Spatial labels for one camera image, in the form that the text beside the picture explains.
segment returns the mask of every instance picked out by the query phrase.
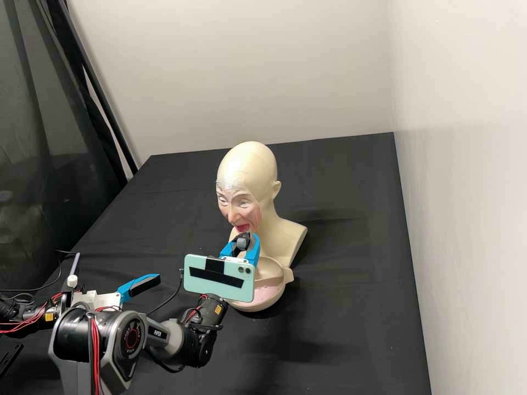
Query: mint green phone case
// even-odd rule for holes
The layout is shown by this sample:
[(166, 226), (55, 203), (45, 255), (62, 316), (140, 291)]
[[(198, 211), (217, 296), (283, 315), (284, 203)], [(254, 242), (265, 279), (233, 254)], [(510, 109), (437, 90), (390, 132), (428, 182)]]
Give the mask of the mint green phone case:
[(188, 254), (184, 261), (183, 287), (198, 294), (211, 293), (234, 301), (252, 302), (255, 270), (243, 259)]

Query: black table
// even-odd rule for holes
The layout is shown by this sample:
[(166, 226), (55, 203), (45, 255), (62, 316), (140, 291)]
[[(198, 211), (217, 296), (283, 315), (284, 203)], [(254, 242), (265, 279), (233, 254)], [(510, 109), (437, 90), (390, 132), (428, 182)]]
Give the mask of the black table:
[[(270, 147), (277, 212), (308, 227), (295, 281), (266, 311), (229, 309), (206, 367), (171, 375), (144, 357), (127, 393), (429, 394), (393, 134)], [(159, 272), (162, 284), (126, 305), (148, 311), (177, 286), (185, 254), (218, 254), (229, 235), (214, 188), (225, 152), (152, 156), (75, 247), (81, 282), (105, 293)], [(182, 291), (153, 318), (196, 301)], [(50, 334), (23, 340), (0, 392), (61, 393)]]

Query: mannequin shoulder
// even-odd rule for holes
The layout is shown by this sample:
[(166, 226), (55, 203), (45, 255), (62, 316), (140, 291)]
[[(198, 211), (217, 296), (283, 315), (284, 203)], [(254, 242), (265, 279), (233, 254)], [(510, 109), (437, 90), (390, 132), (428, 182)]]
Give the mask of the mannequin shoulder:
[(277, 231), (288, 234), (291, 237), (304, 238), (307, 233), (307, 228), (299, 223), (281, 218)]

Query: black tape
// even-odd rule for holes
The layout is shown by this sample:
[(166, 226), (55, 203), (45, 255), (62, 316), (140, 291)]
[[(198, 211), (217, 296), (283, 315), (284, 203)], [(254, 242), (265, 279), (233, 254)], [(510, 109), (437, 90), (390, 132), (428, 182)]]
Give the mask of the black tape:
[(205, 270), (223, 274), (225, 261), (218, 258), (207, 258), (205, 261)]
[(204, 280), (210, 280), (214, 281), (216, 283), (222, 283), (230, 286), (234, 286), (236, 288), (241, 288), (243, 286), (243, 280), (232, 277), (223, 273), (218, 273), (217, 271), (213, 270), (203, 270), (198, 268), (190, 267), (190, 275), (192, 277), (201, 278)]

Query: mannequin nose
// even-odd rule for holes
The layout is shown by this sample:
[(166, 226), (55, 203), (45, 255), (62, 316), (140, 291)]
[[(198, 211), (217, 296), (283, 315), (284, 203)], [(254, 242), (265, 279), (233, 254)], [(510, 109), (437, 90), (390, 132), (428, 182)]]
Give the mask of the mannequin nose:
[(240, 219), (240, 214), (238, 213), (238, 210), (236, 208), (232, 207), (229, 209), (229, 212), (227, 213), (227, 220), (234, 224), (237, 220)]

